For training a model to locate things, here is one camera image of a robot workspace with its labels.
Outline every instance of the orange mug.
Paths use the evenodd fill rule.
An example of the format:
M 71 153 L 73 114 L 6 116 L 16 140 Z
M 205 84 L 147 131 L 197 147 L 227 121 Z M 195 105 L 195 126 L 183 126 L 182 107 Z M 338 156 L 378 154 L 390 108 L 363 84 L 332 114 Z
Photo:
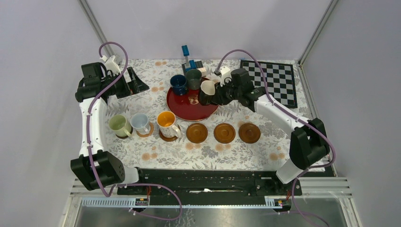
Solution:
M 176 117 L 173 112 L 161 112 L 159 116 L 157 116 L 157 124 L 165 137 L 181 137 L 181 130 L 178 128 Z

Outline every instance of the gray floor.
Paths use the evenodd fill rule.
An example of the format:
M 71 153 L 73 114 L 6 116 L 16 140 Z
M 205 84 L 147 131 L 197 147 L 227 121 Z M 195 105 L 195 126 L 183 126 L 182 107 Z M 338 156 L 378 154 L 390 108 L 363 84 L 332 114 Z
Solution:
M 347 226 L 342 209 L 336 199 L 297 199 L 302 211 L 311 212 L 329 222 L 330 226 Z M 144 212 L 162 217 L 174 217 L 176 209 L 147 209 Z M 122 208 L 82 207 L 76 227 L 309 227 L 298 214 L 266 215 L 268 209 L 184 209 L 183 216 L 176 221 L 161 221 L 133 216 Z

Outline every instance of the dark blue mug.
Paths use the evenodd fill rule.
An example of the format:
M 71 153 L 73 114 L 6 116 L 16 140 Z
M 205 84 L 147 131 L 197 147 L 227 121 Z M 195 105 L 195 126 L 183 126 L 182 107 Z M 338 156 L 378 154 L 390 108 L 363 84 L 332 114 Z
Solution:
M 183 96 L 188 93 L 187 79 L 183 75 L 175 75 L 170 79 L 174 94 Z

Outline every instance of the brown coaster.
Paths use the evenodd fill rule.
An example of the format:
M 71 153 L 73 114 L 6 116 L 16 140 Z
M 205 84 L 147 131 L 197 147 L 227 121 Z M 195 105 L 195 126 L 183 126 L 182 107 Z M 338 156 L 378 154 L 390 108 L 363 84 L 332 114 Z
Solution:
M 222 123 L 214 129 L 214 138 L 220 143 L 229 143 L 235 138 L 235 129 L 227 123 Z
M 130 131 L 131 135 L 132 135 L 132 132 L 134 132 L 134 128 L 133 128 L 133 127 L 131 127 L 131 131 Z M 117 136 L 117 135 L 116 135 L 116 137 L 118 137 L 118 138 L 120 138 L 120 139 L 126 139 L 126 138 L 128 138 L 129 136 L 123 136 L 123 137 L 121 137 L 121 136 Z
M 148 134 L 142 135 L 142 134 L 140 134 L 140 133 L 137 131 L 137 135 L 138 135 L 139 137 L 148 137 L 148 136 L 152 135 L 153 130 L 155 129 L 155 127 L 153 126 L 153 123 L 152 123 L 152 122 L 149 122 L 149 125 L 150 125 L 150 132 L 149 132 Z
M 187 128 L 187 138 L 192 143 L 202 143 L 208 137 L 208 129 L 201 123 L 191 124 Z
M 166 142 L 173 142 L 174 140 L 178 139 L 178 137 L 176 137 L 176 136 L 171 137 L 171 138 L 165 137 L 165 136 L 162 134 L 162 131 L 161 131 L 161 130 L 159 130 L 159 136 L 160 136 L 160 138 L 162 138 L 162 140 L 164 140 L 164 141 L 166 141 Z
M 245 123 L 239 128 L 238 134 L 245 143 L 256 143 L 261 137 L 261 130 L 252 123 Z

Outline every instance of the white mug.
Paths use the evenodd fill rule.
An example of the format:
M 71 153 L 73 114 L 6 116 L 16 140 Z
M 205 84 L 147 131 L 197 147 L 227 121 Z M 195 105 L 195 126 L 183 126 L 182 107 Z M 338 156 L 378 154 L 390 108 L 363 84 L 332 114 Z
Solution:
M 144 113 L 136 113 L 130 121 L 132 127 L 141 135 L 147 135 L 150 132 L 149 118 Z
M 115 115 L 109 121 L 109 127 L 120 138 L 131 137 L 132 127 L 123 115 Z
M 178 128 L 176 117 L 173 112 L 161 112 L 159 116 L 157 116 L 157 124 L 165 137 L 181 137 L 181 130 Z

